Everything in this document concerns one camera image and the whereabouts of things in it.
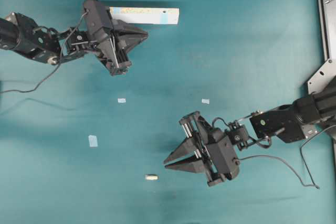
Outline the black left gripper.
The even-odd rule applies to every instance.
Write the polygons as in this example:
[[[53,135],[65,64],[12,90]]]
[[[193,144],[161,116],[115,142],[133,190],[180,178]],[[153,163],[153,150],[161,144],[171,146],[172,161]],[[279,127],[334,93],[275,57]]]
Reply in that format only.
[[[113,31],[116,34],[92,35],[96,42],[93,45],[97,59],[108,70],[111,76],[126,74],[131,66],[131,61],[126,51],[131,51],[135,46],[148,38],[148,33],[120,19],[112,21]]]

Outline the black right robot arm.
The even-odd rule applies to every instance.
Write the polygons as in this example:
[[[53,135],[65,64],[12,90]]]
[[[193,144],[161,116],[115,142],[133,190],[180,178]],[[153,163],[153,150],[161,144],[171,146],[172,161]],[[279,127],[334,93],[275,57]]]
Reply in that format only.
[[[208,123],[199,111],[187,114],[179,121],[186,138],[164,160],[166,169],[190,173],[204,173],[208,186],[232,180],[239,174],[240,151],[256,144],[271,147],[271,138],[285,143],[306,140],[317,135],[317,124],[326,131],[335,128],[335,79],[321,92],[314,92],[266,112],[248,116],[257,135],[252,138],[238,120],[227,124],[222,131],[215,123]]]

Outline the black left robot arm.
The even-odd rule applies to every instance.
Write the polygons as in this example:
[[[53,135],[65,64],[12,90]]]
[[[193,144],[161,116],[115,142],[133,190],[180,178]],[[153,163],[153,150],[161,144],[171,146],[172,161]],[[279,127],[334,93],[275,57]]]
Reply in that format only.
[[[39,26],[20,13],[1,19],[1,49],[27,59],[57,65],[93,53],[112,76],[125,74],[132,65],[128,52],[148,38],[148,33],[119,19],[112,20],[107,39],[97,41],[88,31],[69,27],[65,32]]]

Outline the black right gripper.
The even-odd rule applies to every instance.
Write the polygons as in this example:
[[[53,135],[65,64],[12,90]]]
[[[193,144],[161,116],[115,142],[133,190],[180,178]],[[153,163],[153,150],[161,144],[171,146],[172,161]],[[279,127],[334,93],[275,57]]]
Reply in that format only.
[[[206,131],[211,127],[201,116],[199,111],[192,112],[179,120],[186,138],[185,140],[164,160],[166,169],[179,170],[189,173],[204,173],[209,187],[226,181],[223,174],[213,170],[213,163],[205,147],[204,140],[207,140]],[[187,154],[194,154],[178,162],[168,164]]]

